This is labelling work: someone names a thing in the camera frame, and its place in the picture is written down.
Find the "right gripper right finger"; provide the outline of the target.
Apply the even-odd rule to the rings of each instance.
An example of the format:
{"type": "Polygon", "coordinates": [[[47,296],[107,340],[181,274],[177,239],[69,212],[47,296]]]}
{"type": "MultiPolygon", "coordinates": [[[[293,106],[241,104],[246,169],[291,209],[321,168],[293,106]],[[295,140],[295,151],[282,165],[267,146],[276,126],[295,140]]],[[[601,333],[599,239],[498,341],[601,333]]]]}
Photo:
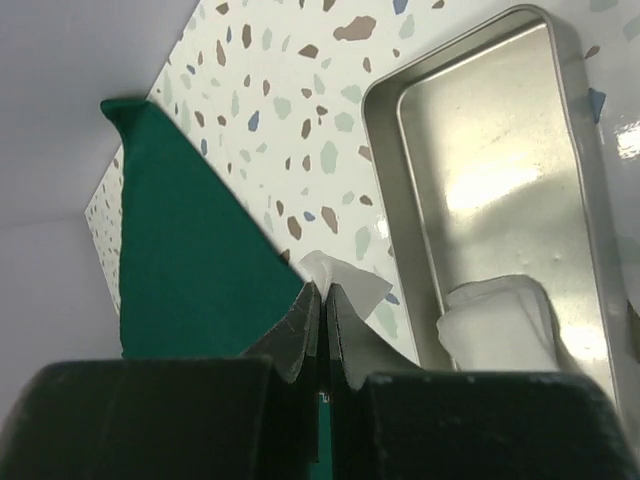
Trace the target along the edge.
{"type": "Polygon", "coordinates": [[[379,413],[368,378],[378,373],[414,372],[420,367],[359,317],[341,286],[330,287],[324,308],[332,475],[335,479],[379,479],[379,413]]]}

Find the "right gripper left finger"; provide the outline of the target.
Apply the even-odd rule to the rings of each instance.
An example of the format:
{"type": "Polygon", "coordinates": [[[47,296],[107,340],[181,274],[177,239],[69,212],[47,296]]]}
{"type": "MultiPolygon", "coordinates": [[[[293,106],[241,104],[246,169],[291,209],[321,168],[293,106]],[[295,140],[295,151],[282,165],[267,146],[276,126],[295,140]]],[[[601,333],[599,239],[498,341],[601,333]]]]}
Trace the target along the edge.
{"type": "Polygon", "coordinates": [[[270,362],[259,453],[268,465],[318,460],[320,293],[306,283],[284,317],[244,354],[270,362]]]}

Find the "white gauze pad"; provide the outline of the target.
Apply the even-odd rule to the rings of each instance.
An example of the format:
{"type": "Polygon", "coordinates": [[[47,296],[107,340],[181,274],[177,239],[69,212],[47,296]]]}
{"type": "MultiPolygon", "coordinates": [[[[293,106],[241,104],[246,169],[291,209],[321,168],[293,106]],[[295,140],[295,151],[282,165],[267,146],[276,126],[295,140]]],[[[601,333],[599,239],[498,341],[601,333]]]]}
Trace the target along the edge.
{"type": "Polygon", "coordinates": [[[339,285],[362,320],[366,320],[392,290],[392,284],[375,273],[320,250],[309,252],[299,264],[309,274],[323,300],[327,300],[333,285],[339,285]]]}
{"type": "Polygon", "coordinates": [[[558,371],[552,309],[526,275],[470,282],[446,296],[438,339],[464,371],[558,371]]]}

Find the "metal tray tin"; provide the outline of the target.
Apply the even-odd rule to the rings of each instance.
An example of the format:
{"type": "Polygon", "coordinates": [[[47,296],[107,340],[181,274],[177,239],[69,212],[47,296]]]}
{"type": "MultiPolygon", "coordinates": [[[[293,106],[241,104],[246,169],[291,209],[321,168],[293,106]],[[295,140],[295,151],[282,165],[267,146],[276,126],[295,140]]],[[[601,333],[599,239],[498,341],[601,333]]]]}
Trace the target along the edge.
{"type": "Polygon", "coordinates": [[[562,363],[636,416],[639,364],[575,30],[512,6],[379,79],[363,117],[421,366],[453,367],[436,333],[453,288],[525,274],[551,301],[562,363]]]}

